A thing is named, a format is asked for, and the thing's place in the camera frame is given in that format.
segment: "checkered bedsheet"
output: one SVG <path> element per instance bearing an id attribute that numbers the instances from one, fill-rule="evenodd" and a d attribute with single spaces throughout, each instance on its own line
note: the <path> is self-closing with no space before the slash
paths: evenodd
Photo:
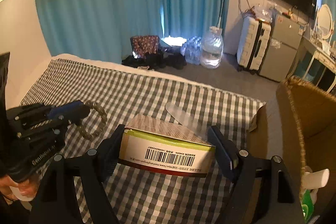
<path id="1" fill-rule="evenodd" d="M 107 126 L 92 143 L 72 125 L 61 153 L 80 156 L 108 138 L 118 124 L 136 114 L 177 123 L 165 110 L 167 101 L 183 107 L 206 125 L 217 125 L 238 148 L 245 145 L 245 130 L 263 104 L 223 90 L 103 69 L 58 59 L 49 64 L 22 100 L 22 104 L 44 102 L 62 105 L 73 100 L 98 102 L 108 115 Z M 95 112 L 84 119 L 88 132 L 99 124 Z M 83 221 L 92 223 L 80 179 L 75 178 Z M 104 184 L 106 194 L 121 223 L 214 223 L 230 190 L 214 161 L 206 178 L 189 178 L 152 173 L 117 165 Z"/>

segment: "refrigerator door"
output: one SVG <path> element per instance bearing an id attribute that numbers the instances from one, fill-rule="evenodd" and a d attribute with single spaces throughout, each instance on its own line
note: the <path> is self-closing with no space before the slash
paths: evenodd
<path id="1" fill-rule="evenodd" d="M 271 39 L 259 75 L 281 82 L 286 78 L 295 55 L 295 49 Z"/>
<path id="2" fill-rule="evenodd" d="M 278 14 L 275 18 L 271 36 L 290 47 L 298 49 L 302 38 L 300 25 L 287 17 Z"/>

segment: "suitcase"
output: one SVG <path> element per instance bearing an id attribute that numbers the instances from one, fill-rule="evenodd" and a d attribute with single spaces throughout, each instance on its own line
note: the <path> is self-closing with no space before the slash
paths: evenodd
<path id="1" fill-rule="evenodd" d="M 239 69 L 258 70 L 269 39 L 271 26 L 268 23 L 247 16 L 244 18 L 237 51 Z"/>

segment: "green stripe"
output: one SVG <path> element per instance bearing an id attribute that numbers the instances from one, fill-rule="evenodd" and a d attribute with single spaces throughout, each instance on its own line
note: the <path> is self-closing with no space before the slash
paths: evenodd
<path id="1" fill-rule="evenodd" d="M 128 130 L 125 131 L 124 134 L 134 136 L 137 138 L 141 138 L 144 140 L 149 140 L 157 143 L 162 143 L 162 144 L 167 144 L 167 145 L 172 145 L 172 146 L 177 146 L 177 147 L 183 147 L 183 148 L 189 148 L 189 149 L 196 149 L 196 150 L 203 150 L 203 151 L 215 151 L 215 147 L 203 145 L 203 144 L 197 144 L 197 143 L 190 143 L 187 141 L 181 141 L 181 140 L 176 140 L 173 138 L 169 137 L 164 137 L 152 133 L 147 133 L 143 131 L 138 131 L 138 130 Z"/>

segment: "large water jug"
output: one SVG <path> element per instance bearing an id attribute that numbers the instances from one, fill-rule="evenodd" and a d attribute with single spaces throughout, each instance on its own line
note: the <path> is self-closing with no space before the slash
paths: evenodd
<path id="1" fill-rule="evenodd" d="M 221 33 L 222 29 L 211 26 L 202 38 L 200 63 L 205 68 L 215 69 L 221 63 L 224 44 Z"/>

